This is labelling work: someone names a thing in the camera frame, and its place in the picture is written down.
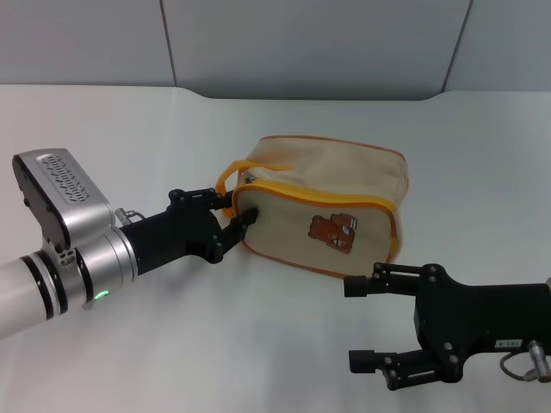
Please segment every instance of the canvas bag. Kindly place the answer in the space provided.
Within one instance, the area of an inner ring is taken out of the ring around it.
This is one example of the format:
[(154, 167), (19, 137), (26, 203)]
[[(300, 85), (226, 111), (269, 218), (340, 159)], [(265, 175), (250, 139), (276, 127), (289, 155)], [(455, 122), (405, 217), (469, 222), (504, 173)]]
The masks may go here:
[(401, 247), (406, 160), (378, 146), (311, 136), (269, 136), (220, 176), (238, 172), (228, 216), (255, 207), (243, 241), (268, 258), (343, 278), (392, 262)]

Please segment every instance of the zipper pull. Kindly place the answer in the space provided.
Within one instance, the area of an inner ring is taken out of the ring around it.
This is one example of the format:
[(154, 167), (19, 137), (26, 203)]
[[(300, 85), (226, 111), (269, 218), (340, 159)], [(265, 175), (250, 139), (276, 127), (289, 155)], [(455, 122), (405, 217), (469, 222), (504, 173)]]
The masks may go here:
[(257, 179), (251, 172), (245, 172), (243, 176), (245, 177), (245, 183), (253, 183)]

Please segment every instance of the white table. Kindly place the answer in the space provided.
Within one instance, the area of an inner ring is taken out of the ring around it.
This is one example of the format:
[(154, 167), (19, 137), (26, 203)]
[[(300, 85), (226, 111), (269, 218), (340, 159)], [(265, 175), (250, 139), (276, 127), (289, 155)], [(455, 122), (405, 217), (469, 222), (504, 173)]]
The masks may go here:
[[(151, 215), (170, 189), (213, 186), (259, 138), (286, 133), (405, 154), (398, 262), (438, 262), (467, 284), (549, 277), (551, 93), (264, 102), (172, 88), (1, 86), (0, 262), (40, 246), (11, 171), (17, 152), (65, 146), (112, 205)], [(0, 411), (548, 411), (551, 387), (507, 378), (499, 354), (470, 359), (456, 385), (390, 392), (380, 374), (349, 372), (349, 349), (417, 349), (412, 317), (413, 299), (345, 299), (342, 281), (241, 247), (216, 266), (186, 257), (92, 311), (0, 342)], [(519, 358), (511, 366), (523, 372)]]

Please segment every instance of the gray wall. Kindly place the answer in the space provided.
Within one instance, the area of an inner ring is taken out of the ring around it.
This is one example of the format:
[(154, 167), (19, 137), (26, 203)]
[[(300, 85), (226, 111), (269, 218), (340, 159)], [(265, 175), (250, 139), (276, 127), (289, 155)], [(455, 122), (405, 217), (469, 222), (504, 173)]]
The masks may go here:
[(0, 83), (368, 100), (551, 90), (550, 15), (549, 0), (3, 0)]
[(447, 90), (551, 90), (551, 1), (474, 0)]

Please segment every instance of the cartoon patch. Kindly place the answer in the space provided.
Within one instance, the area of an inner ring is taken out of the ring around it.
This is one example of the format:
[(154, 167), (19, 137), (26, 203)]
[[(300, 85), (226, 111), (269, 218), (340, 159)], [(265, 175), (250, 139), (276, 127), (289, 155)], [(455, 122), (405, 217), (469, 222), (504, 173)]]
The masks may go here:
[(356, 227), (357, 219), (348, 213), (332, 213), (329, 219), (316, 215), (312, 218), (308, 236), (348, 254), (352, 249)]

